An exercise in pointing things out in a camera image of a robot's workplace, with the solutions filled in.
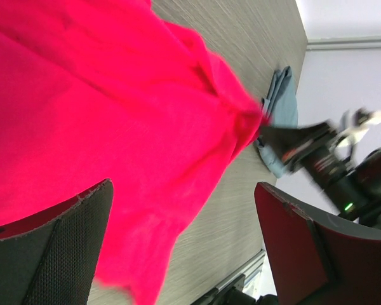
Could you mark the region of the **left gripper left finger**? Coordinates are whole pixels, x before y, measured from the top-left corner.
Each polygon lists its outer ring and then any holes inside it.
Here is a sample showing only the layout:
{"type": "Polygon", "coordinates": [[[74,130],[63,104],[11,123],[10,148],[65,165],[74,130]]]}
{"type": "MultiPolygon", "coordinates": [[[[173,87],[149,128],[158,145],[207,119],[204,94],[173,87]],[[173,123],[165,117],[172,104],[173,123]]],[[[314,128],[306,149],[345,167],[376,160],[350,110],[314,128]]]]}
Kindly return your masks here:
{"type": "Polygon", "coordinates": [[[106,179],[0,226],[0,304],[86,304],[113,195],[106,179]]]}

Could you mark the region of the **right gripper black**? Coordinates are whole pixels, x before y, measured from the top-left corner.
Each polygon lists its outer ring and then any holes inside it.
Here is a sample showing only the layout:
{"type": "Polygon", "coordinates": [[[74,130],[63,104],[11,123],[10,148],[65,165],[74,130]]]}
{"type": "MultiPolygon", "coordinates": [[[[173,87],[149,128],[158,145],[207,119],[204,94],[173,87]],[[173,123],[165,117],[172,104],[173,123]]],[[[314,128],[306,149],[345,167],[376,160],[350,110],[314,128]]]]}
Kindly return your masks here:
{"type": "Polygon", "coordinates": [[[367,204],[366,195],[349,177],[348,166],[332,149],[337,133],[327,121],[302,128],[265,126],[260,135],[290,172],[303,168],[335,206],[367,204]]]}

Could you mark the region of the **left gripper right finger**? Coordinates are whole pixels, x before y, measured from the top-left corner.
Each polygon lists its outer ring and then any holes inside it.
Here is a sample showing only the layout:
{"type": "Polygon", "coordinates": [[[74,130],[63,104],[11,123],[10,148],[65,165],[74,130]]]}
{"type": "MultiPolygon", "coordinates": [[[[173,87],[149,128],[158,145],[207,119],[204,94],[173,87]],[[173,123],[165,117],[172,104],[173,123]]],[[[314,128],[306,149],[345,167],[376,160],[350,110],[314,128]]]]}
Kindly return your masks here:
{"type": "Polygon", "coordinates": [[[255,203],[280,304],[381,304],[381,230],[266,182],[255,203]]]}

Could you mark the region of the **grey blue t shirt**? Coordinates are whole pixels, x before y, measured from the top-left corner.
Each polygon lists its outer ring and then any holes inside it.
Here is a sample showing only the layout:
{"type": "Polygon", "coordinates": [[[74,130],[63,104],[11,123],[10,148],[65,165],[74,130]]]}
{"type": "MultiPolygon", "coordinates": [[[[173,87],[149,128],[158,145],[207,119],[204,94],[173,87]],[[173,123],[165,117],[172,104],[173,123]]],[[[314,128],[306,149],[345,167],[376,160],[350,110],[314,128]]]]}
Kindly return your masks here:
{"type": "MultiPolygon", "coordinates": [[[[293,128],[298,125],[298,104],[293,71],[290,66],[274,71],[267,96],[262,99],[263,110],[275,127],[293,128]]],[[[264,165],[280,178],[286,173],[285,166],[270,146],[259,136],[254,141],[255,149],[264,165]]]]}

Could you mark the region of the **pink red t shirt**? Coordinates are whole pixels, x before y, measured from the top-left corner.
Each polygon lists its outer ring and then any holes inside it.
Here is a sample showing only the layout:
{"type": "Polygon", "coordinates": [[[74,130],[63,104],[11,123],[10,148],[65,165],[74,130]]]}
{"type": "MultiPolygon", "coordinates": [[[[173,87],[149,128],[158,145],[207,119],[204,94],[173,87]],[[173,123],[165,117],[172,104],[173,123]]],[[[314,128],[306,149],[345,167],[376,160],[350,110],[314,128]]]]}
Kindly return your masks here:
{"type": "Polygon", "coordinates": [[[150,1],[0,1],[0,226],[104,179],[96,277],[154,304],[177,238],[266,117],[150,1]]]}

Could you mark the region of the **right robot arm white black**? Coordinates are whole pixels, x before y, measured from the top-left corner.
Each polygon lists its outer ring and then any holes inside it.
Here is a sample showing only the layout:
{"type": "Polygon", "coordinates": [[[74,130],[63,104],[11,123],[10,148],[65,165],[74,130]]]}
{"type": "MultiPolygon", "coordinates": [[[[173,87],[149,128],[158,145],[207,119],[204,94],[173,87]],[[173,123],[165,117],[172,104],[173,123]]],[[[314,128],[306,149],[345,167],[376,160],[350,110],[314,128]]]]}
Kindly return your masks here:
{"type": "Polygon", "coordinates": [[[381,230],[381,148],[355,165],[354,140],[327,121],[305,128],[265,126],[260,133],[287,171],[305,169],[341,218],[381,230]]]}

